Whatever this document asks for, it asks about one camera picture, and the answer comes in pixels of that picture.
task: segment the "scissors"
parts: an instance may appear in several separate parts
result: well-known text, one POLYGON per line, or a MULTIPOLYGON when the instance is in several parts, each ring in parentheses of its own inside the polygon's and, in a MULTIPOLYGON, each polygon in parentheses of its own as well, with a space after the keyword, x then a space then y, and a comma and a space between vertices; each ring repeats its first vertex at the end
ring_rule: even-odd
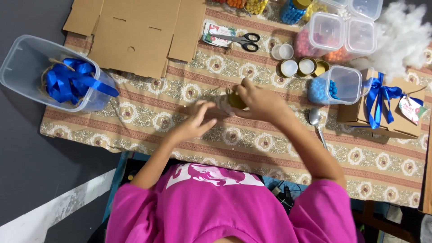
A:
POLYGON ((258 45, 255 44, 255 42, 260 40, 260 36, 258 34, 247 33, 242 37, 228 36, 228 35, 212 35, 212 34, 210 34, 210 35, 214 36, 216 38, 221 38, 224 40, 240 43, 241 47, 243 47, 243 49, 245 51, 248 51, 248 52, 258 51, 258 45))

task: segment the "hole in cardboard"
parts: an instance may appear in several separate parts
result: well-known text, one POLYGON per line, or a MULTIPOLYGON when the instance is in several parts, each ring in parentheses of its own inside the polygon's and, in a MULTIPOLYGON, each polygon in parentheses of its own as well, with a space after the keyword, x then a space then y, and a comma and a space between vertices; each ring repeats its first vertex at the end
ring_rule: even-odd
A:
POLYGON ((157 29, 157 30, 159 30, 159 31, 162 31, 161 29, 154 28, 154 27, 151 27, 151 26, 149 26, 149 29, 157 29))
POLYGON ((125 19, 119 19, 119 18, 116 18, 116 17, 112 17, 112 18, 113 18, 113 19, 116 19, 116 20, 120 20, 120 21, 126 22, 125 19))

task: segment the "pink sweatshirt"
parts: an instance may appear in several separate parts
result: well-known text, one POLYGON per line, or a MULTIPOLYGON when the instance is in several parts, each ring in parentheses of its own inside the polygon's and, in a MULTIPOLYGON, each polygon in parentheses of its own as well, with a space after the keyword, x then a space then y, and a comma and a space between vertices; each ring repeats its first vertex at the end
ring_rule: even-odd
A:
POLYGON ((346 191, 312 183, 289 217, 255 176, 214 166, 172 166, 154 189, 126 184, 117 191, 106 243, 356 243, 346 191))

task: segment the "hand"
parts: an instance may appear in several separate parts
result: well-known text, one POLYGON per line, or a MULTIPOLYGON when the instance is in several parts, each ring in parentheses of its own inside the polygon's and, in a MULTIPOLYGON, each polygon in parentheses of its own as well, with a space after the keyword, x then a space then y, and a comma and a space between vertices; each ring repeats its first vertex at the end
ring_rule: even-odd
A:
POLYGON ((241 85, 236 85, 234 90, 249 107, 248 111, 232 108, 238 117, 274 124, 278 119, 292 114, 283 99, 271 90, 254 86, 247 78, 242 80, 241 85))
POLYGON ((170 130, 167 139, 175 143, 180 143, 194 137, 201 137, 217 122, 216 118, 214 118, 201 125, 207 109, 214 107, 216 107, 215 103, 206 100, 198 100, 195 102, 191 109, 191 115, 181 124, 170 130))

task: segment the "stack of cards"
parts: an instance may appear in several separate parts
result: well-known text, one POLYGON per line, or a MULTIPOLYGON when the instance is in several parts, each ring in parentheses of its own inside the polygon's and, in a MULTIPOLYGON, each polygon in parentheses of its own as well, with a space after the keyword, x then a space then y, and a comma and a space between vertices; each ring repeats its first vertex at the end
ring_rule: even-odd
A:
POLYGON ((218 26, 209 22, 207 22, 204 26, 203 41, 215 46, 229 47, 232 41, 216 38, 211 36, 211 34, 235 36, 235 30, 234 28, 226 28, 224 26, 218 26))

